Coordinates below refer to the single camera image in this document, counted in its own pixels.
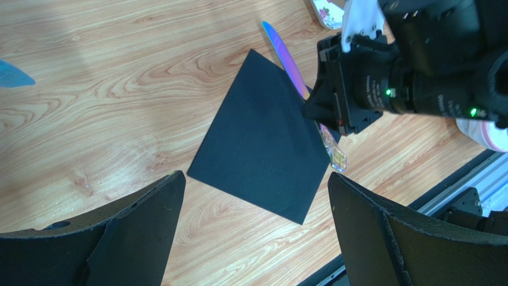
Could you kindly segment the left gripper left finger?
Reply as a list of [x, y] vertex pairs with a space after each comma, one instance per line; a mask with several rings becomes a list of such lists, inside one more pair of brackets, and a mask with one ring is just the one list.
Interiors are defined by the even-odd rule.
[[1, 284], [160, 285], [185, 185], [176, 171], [44, 229], [1, 234]]

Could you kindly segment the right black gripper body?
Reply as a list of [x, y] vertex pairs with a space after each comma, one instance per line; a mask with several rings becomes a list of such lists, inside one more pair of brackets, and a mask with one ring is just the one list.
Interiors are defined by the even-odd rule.
[[319, 121], [347, 136], [360, 133], [384, 112], [401, 114], [392, 86], [393, 67], [400, 55], [396, 42], [378, 34], [374, 40], [354, 36], [351, 50], [342, 51], [341, 34], [320, 40], [318, 78], [333, 81], [337, 95], [337, 120]]

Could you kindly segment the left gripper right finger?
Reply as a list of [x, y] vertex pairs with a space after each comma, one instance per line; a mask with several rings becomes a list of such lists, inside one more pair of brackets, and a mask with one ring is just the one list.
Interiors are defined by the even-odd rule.
[[507, 213], [455, 203], [427, 216], [333, 173], [330, 205], [350, 285], [506, 285]]

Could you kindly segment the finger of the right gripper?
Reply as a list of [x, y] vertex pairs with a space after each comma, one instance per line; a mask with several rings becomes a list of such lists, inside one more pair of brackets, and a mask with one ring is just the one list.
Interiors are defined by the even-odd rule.
[[325, 76], [317, 79], [310, 97], [302, 107], [302, 115], [315, 121], [337, 120], [337, 95], [333, 81]]

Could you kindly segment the iridescent knife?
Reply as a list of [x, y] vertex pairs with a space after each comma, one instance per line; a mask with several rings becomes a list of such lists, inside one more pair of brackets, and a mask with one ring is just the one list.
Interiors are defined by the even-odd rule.
[[[293, 86], [297, 90], [298, 94], [306, 101], [311, 93], [306, 86], [304, 79], [295, 63], [291, 53], [287, 46], [283, 42], [280, 35], [277, 33], [275, 28], [272, 27], [268, 22], [263, 21], [262, 27], [267, 34], [277, 57], [284, 67], [289, 79], [293, 83]], [[338, 172], [344, 172], [347, 168], [346, 155], [339, 148], [339, 140], [336, 139], [332, 132], [323, 124], [315, 122], [315, 125], [320, 133], [321, 140], [324, 148], [326, 149], [331, 167]]]

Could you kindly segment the black paper napkin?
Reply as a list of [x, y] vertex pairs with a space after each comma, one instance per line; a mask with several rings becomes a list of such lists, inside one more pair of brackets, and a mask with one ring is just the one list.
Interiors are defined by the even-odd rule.
[[189, 177], [303, 224], [330, 160], [302, 105], [286, 72], [250, 50]]

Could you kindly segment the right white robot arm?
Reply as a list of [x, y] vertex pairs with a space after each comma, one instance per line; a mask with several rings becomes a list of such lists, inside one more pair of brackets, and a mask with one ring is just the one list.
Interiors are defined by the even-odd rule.
[[302, 114], [342, 135], [384, 112], [507, 128], [506, 1], [347, 1]]

